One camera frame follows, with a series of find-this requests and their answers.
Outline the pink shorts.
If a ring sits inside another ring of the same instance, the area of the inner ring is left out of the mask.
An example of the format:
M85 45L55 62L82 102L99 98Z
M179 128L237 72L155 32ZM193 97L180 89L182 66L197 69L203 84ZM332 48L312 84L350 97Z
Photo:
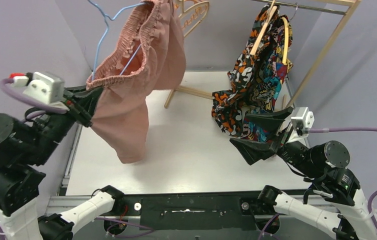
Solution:
M122 163L145 157L147 96L177 88L185 70L184 34L174 3L143 0L128 17L115 50L86 81L87 90L102 89L92 129Z

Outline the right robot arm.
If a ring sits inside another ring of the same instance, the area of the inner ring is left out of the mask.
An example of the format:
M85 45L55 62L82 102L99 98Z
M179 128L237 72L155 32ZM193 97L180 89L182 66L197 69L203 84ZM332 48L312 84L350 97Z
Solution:
M334 240L377 240L377 210L348 169L348 149L335 140L313 147L302 143L313 132L312 111L289 107L272 113L249 113L246 118L269 136L265 142L231 138L244 160L252 165L278 156L310 184L302 200L274 186L264 186L256 201L260 211L296 218Z

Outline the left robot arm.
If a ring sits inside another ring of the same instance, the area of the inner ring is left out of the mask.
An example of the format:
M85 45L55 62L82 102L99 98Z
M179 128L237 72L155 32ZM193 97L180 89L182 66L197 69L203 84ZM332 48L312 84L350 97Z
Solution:
M0 228L8 240L70 240L82 227L125 209L124 194L111 185L66 212L38 216L39 184L44 165L74 124L91 127L103 89L67 87L64 113L28 109L24 120L0 113Z

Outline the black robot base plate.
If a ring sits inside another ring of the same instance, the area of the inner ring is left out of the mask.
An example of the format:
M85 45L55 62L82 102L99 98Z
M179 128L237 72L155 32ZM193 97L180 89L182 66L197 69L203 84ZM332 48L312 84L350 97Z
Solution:
M140 224L158 230L254 231L275 214L258 199L259 191L174 194L126 194L107 217L138 217Z

